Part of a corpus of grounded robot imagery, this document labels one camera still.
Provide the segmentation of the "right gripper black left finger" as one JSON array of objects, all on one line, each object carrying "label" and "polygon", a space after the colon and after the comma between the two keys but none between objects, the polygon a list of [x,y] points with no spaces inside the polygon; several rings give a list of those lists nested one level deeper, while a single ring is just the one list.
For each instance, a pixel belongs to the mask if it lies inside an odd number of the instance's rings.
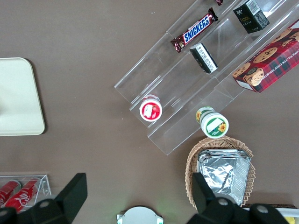
[{"label": "right gripper black left finger", "polygon": [[71,224],[87,199],[86,173],[77,173],[54,199],[44,199],[25,212],[1,208],[2,224]]}]

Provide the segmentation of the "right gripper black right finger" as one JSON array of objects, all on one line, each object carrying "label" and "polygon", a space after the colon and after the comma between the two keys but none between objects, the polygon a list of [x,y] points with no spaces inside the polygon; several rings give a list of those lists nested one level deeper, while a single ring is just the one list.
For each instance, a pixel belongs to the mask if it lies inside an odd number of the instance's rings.
[{"label": "right gripper black right finger", "polygon": [[231,200],[216,197],[201,173],[192,174],[192,195],[198,213],[189,224],[286,224],[281,213],[269,204],[252,204],[245,210]]}]

